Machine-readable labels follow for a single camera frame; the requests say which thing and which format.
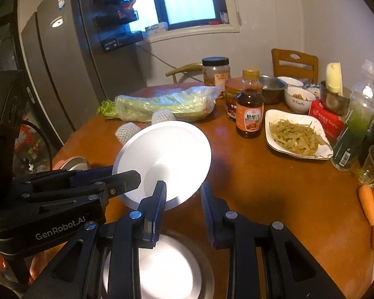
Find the chili sauce jar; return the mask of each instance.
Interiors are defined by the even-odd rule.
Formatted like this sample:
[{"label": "chili sauce jar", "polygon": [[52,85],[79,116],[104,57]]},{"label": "chili sauce jar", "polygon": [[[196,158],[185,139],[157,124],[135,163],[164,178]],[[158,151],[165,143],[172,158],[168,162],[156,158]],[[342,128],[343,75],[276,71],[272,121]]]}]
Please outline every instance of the chili sauce jar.
[{"label": "chili sauce jar", "polygon": [[229,119],[236,120],[237,95],[242,91],[242,77],[230,78],[224,84],[224,101],[226,115]]}]

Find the bowl of food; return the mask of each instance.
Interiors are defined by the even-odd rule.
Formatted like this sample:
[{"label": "bowl of food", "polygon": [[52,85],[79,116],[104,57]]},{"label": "bowl of food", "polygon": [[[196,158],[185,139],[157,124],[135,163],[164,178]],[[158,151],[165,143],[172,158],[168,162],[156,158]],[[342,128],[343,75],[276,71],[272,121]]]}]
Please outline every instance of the bowl of food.
[{"label": "bowl of food", "polygon": [[333,149],[316,118],[271,109],[264,122],[266,141],[272,149],[296,158],[332,158]]},{"label": "bowl of food", "polygon": [[325,81],[320,83],[320,100],[328,111],[338,116],[345,116],[348,113],[351,91],[343,88],[343,96],[333,93],[327,89]]},{"label": "bowl of food", "polygon": [[312,101],[316,100],[313,93],[296,86],[289,86],[284,95],[287,106],[297,114],[307,114]]},{"label": "bowl of food", "polygon": [[286,82],[288,84],[288,86],[303,87],[303,82],[301,82],[298,79],[293,78],[293,77],[279,76],[278,79]]},{"label": "bowl of food", "polygon": [[308,84],[304,89],[313,93],[316,96],[316,99],[320,99],[320,86],[318,84]]},{"label": "bowl of food", "polygon": [[263,85],[264,104],[276,104],[282,101],[287,83],[278,77],[261,75],[259,82]]}]

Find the glass jar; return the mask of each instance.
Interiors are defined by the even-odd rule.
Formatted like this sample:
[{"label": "glass jar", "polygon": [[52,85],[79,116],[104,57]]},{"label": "glass jar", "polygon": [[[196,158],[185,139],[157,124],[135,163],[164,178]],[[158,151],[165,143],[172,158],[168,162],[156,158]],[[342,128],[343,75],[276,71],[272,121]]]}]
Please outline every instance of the glass jar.
[{"label": "glass jar", "polygon": [[230,78],[230,66],[227,57],[207,57],[202,59],[204,83],[209,86],[222,86]]},{"label": "glass jar", "polygon": [[224,85],[224,102],[226,115],[231,120],[236,120],[237,95],[242,91],[242,77],[230,78]]}]

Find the stainless steel bowl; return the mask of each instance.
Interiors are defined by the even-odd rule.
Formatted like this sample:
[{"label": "stainless steel bowl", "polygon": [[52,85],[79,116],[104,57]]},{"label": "stainless steel bowl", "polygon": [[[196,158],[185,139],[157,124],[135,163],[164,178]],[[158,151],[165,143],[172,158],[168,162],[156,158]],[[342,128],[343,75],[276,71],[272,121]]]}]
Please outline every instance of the stainless steel bowl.
[{"label": "stainless steel bowl", "polygon": [[320,83],[320,100],[325,108],[338,116],[345,116],[349,109],[349,100],[351,91],[343,88],[343,96],[337,93],[330,92],[326,86],[325,81]]},{"label": "stainless steel bowl", "polygon": [[56,166],[57,167],[54,169],[64,168],[67,171],[72,171],[72,170],[83,170],[84,171],[84,170],[90,169],[90,165],[87,162],[87,160],[80,156],[71,157],[65,161],[57,163]]},{"label": "stainless steel bowl", "polygon": [[267,75],[261,75],[259,81],[263,85],[264,104],[276,104],[283,100],[284,90],[288,86],[286,82]]}]

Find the round table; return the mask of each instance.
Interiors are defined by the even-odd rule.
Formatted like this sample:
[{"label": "round table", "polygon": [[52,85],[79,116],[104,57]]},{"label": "round table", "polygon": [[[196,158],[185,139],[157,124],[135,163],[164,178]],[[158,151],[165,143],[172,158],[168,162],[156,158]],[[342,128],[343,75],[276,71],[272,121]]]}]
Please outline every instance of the round table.
[{"label": "round table", "polygon": [[[164,94],[169,88],[191,84],[148,87],[135,96]],[[288,111],[284,104],[265,110]],[[76,131],[55,157],[54,163],[83,156],[92,168],[112,165],[122,145],[114,133],[121,120],[96,116]],[[138,124],[141,128],[148,124]],[[215,196],[231,210],[251,221],[282,221],[321,264],[348,299],[360,298],[371,283],[374,253],[371,228],[356,195],[356,180],[339,172],[328,160],[301,160],[272,150],[265,131],[246,140],[235,131],[225,114],[224,100],[214,111],[195,122],[210,142],[212,163],[207,180]],[[118,220],[130,209],[118,198],[110,199],[107,222]],[[211,248],[206,235],[199,193],[164,214],[163,226],[194,241],[208,257],[215,281],[214,298],[225,298],[228,251]]]}]

